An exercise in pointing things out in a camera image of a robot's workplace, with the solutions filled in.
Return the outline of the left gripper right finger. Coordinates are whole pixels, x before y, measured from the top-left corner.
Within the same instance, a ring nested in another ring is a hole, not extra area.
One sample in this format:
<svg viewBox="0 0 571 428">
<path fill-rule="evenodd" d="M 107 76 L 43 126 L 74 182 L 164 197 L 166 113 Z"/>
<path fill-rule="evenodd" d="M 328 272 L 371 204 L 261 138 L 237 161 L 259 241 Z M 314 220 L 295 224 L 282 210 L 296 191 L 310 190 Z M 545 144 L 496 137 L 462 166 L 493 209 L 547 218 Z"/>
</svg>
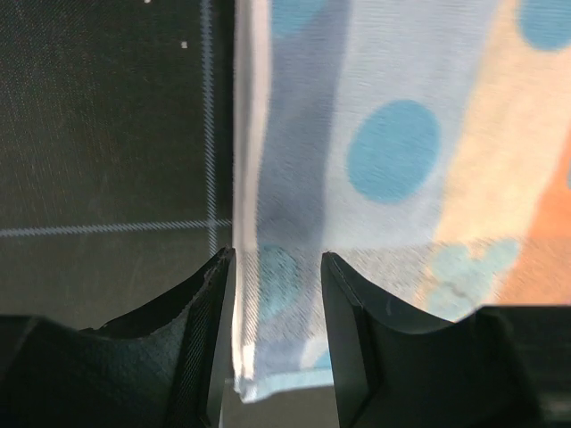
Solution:
<svg viewBox="0 0 571 428">
<path fill-rule="evenodd" d="M 342 427 L 567 427 L 570 310 L 485 306 L 452 323 L 321 260 Z"/>
</svg>

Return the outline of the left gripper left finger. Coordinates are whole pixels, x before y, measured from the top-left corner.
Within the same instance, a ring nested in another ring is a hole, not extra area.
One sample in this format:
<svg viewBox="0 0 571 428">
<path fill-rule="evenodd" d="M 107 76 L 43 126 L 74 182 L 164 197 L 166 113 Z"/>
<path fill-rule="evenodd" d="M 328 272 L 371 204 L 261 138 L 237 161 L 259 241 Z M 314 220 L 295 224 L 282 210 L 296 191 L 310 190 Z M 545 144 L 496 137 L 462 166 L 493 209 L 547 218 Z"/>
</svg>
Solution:
<svg viewBox="0 0 571 428">
<path fill-rule="evenodd" d="M 4 427 L 215 427 L 230 371 L 235 252 L 100 328 L 1 319 Z"/>
</svg>

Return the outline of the blue white cloth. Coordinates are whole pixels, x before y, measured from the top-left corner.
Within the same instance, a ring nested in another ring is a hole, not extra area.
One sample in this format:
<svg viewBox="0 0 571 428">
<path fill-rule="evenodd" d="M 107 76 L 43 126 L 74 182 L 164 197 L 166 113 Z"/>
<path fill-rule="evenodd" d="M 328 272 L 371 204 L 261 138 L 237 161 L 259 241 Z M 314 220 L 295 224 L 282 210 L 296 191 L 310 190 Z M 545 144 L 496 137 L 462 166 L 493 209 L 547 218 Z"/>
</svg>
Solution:
<svg viewBox="0 0 571 428">
<path fill-rule="evenodd" d="M 325 251 L 448 320 L 570 302 L 567 1 L 239 1 L 235 389 L 332 383 Z"/>
</svg>

